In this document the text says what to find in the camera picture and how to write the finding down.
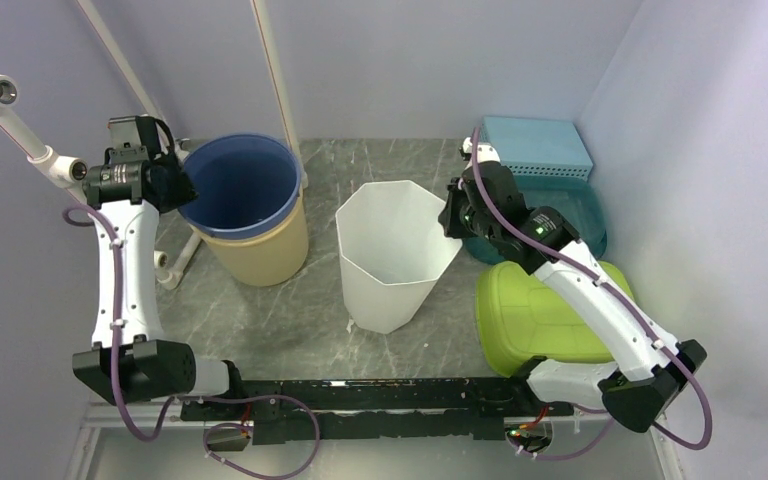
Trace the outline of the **lime green tub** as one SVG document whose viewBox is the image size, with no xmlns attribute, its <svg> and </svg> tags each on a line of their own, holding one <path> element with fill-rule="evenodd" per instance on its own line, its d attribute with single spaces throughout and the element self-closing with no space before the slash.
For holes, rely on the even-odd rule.
<svg viewBox="0 0 768 480">
<path fill-rule="evenodd" d="M 475 318 L 486 362 L 503 377 L 512 376 L 534 357 L 587 364 L 613 360 L 572 307 L 513 262 L 481 273 Z"/>
</svg>

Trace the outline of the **blue bucket rim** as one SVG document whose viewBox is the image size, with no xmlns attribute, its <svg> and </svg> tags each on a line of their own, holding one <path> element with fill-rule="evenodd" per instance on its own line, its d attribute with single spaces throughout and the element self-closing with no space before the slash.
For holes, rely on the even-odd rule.
<svg viewBox="0 0 768 480">
<path fill-rule="evenodd" d="M 277 139 L 253 133 L 210 140 L 184 161 L 197 198 L 179 213 L 202 233 L 224 240 L 264 234 L 298 203 L 302 169 Z"/>
</svg>

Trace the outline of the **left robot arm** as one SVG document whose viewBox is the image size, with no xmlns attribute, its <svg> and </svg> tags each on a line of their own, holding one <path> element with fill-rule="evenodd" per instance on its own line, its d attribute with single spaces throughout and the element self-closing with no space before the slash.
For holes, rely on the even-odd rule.
<svg viewBox="0 0 768 480">
<path fill-rule="evenodd" d="M 207 397 L 224 420 L 239 417 L 246 390 L 232 365 L 167 339 L 156 300 L 155 240 L 162 214 L 196 199 L 168 125 L 142 115 L 108 121 L 111 145 L 82 181 L 99 259 L 96 324 L 75 377 L 112 405 L 170 396 Z"/>
</svg>

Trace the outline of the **beige bucket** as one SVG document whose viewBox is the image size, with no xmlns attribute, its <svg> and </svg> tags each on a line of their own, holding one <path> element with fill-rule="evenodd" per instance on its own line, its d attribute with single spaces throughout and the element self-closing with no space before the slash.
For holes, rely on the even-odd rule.
<svg viewBox="0 0 768 480">
<path fill-rule="evenodd" d="M 302 268 L 309 252 L 302 194 L 276 227 L 249 239 L 225 240 L 211 237 L 194 225 L 189 227 L 234 279 L 249 286 L 267 287 L 287 281 Z"/>
</svg>

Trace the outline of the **translucent white bucket liner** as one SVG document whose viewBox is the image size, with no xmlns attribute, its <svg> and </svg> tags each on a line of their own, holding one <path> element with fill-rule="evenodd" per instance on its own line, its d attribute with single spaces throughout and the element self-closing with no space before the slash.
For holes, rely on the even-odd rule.
<svg viewBox="0 0 768 480">
<path fill-rule="evenodd" d="M 410 180 L 368 182 L 336 211 L 342 296 L 354 325 L 407 324 L 462 249 L 438 222 L 445 201 Z"/>
</svg>

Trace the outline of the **light blue perforated basket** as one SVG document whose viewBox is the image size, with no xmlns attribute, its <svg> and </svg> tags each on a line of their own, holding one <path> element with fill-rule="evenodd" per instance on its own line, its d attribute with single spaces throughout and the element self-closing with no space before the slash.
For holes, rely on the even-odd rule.
<svg viewBox="0 0 768 480">
<path fill-rule="evenodd" d="M 480 141 L 490 144 L 515 175 L 587 181 L 592 159 L 570 121 L 484 116 Z"/>
</svg>

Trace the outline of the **teal transparent tub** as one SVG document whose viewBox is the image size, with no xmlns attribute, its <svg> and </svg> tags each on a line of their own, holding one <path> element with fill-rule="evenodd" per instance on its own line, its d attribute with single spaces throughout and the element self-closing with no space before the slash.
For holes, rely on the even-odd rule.
<svg viewBox="0 0 768 480">
<path fill-rule="evenodd" d="M 554 208 L 578 231 L 596 259 L 605 254 L 608 234 L 603 210 L 586 181 L 518 174 L 513 179 L 528 207 Z"/>
</svg>

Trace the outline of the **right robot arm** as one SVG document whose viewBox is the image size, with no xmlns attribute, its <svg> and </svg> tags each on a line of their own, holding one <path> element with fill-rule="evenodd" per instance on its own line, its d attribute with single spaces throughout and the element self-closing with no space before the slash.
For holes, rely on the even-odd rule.
<svg viewBox="0 0 768 480">
<path fill-rule="evenodd" d="M 680 341 L 647 316 L 592 255 L 556 209 L 530 207 L 513 174 L 498 162 L 469 163 L 452 178 L 438 216 L 445 236 L 482 238 L 506 260 L 557 294 L 609 351 L 607 363 L 527 361 L 511 388 L 517 411 L 534 415 L 562 402 L 607 412 L 644 433 L 686 386 L 700 397 L 703 424 L 711 407 L 694 374 L 706 360 L 696 340 Z"/>
</svg>

